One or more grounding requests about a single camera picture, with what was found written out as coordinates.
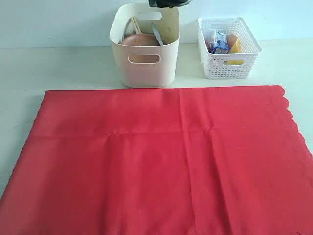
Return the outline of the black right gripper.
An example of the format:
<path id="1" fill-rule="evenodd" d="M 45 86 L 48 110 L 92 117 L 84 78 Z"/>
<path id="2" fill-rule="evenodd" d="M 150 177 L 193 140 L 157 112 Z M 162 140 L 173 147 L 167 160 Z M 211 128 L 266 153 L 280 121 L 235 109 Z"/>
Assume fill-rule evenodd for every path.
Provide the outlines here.
<path id="1" fill-rule="evenodd" d="M 188 5 L 193 0 L 148 0 L 150 7 L 173 8 Z"/>

